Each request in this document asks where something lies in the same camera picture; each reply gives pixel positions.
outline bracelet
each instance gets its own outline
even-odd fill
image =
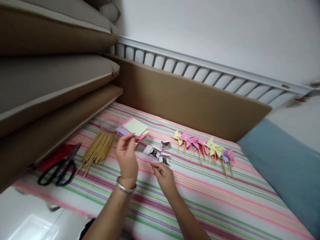
[[[134,185],[134,188],[133,188],[133,189],[127,189],[127,188],[125,188],[124,186],[122,186],[122,185],[119,183],[119,178],[120,178],[120,177],[121,177],[121,176],[119,176],[119,177],[117,178],[117,186],[119,186],[120,190],[122,190],[122,191],[124,191],[125,193],[128,193],[128,194],[134,193],[134,191],[135,191],[136,188],[137,188],[137,185]]]

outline pink pinwheel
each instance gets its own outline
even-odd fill
[[[178,139],[184,141],[184,146],[183,146],[184,155],[186,155],[186,149],[188,147],[190,147],[190,160],[192,162],[192,145],[191,145],[191,143],[197,139],[195,138],[195,136],[191,136],[191,135],[187,134],[186,129],[183,131],[181,137],[179,137],[179,136],[177,136],[177,137],[178,137]]]
[[[234,178],[233,170],[232,170],[232,165],[234,164],[234,155],[233,155],[232,150],[231,149],[229,151],[222,150],[222,158],[225,161],[225,163],[227,164],[229,171],[231,172],[232,178]]]
[[[232,166],[234,166],[236,161],[234,160],[234,154],[231,149],[227,152],[227,156],[231,160],[230,163],[232,164]]]
[[[201,166],[203,166],[202,161],[201,161],[201,157],[200,157],[200,145],[199,145],[199,140],[197,140],[197,138],[194,136],[194,139],[191,139],[190,142],[191,142],[191,144],[193,145],[194,151],[197,151],[197,152],[198,152]]]
[[[205,141],[202,140],[201,137],[199,136],[197,143],[198,143],[200,151],[202,148],[203,160],[206,161],[205,155],[206,155],[206,153],[209,153],[209,148],[204,144],[204,142]]]
[[[182,133],[182,137],[178,137],[182,141],[184,141],[184,145],[186,148],[188,148],[191,145],[191,142],[194,140],[197,140],[195,136],[191,136],[187,134],[187,130],[185,129]]]

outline white tile floor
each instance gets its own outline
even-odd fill
[[[44,200],[13,187],[0,195],[1,240],[77,239],[88,221],[63,208],[50,212]]]

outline blue pillow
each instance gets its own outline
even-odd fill
[[[301,223],[320,239],[320,153],[267,119],[237,144]]]

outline yellow pinwheel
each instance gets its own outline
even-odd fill
[[[178,140],[178,154],[179,154],[179,146],[181,146],[182,144],[182,139],[180,139],[179,137],[182,137],[182,134],[179,133],[178,130],[175,131],[174,136],[172,136],[173,139]]]
[[[209,155],[211,156],[212,163],[213,163],[213,156],[212,155],[214,155],[214,160],[215,160],[214,165],[216,165],[216,162],[217,162],[216,154],[220,158],[221,155],[222,155],[222,150],[225,150],[225,148],[220,146],[220,145],[218,145],[218,144],[216,144],[216,143],[214,143],[213,137],[211,137],[209,139],[209,141],[207,143],[205,143],[205,145],[210,149]],[[226,178],[228,179],[224,161],[220,160],[220,162],[221,162],[221,166],[222,166],[223,172],[226,175]]]

